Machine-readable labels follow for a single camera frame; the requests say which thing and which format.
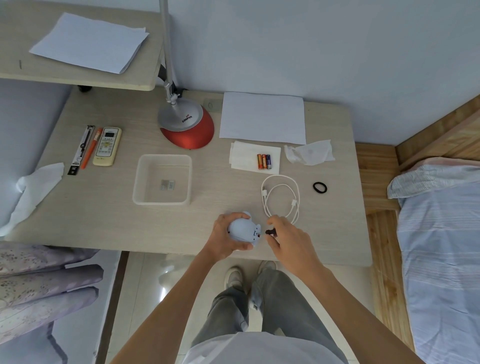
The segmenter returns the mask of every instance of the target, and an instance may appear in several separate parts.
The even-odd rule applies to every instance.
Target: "orange pen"
[[[100,137],[100,135],[102,135],[102,131],[103,131],[103,128],[98,128],[98,130],[96,131],[95,137],[93,138],[92,143],[90,144],[90,148],[88,149],[87,154],[85,155],[85,158],[82,162],[82,165],[80,166],[81,169],[84,170],[85,167],[87,166],[87,163],[90,160],[93,150],[96,147],[96,143],[98,142],[98,138]]]

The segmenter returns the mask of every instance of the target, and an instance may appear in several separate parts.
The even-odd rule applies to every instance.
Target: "hand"
[[[227,229],[233,220],[238,218],[250,218],[243,212],[232,212],[228,215],[220,215],[213,224],[212,233],[208,238],[202,252],[207,254],[216,263],[225,259],[234,250],[251,250],[253,245],[246,242],[238,242],[228,235]]]
[[[277,215],[269,218],[267,224],[273,225],[277,233],[276,238],[265,235],[268,245],[291,273],[305,282],[309,275],[323,267],[306,232]]]

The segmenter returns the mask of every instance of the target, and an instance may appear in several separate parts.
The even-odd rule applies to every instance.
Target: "light blue toy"
[[[260,225],[255,225],[252,219],[238,218],[230,223],[227,232],[233,240],[249,242],[256,246],[260,240],[261,228]]]

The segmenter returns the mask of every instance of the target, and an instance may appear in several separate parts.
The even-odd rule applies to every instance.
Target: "shelf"
[[[51,60],[28,51],[54,27],[64,13],[104,20],[150,35],[128,69],[108,73]],[[162,51],[160,14],[45,1],[0,4],[0,78],[150,91],[155,87]]]

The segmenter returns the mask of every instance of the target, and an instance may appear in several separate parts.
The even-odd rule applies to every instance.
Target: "white shirt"
[[[183,364],[343,364],[325,346],[313,341],[239,332],[213,338],[191,348]]]

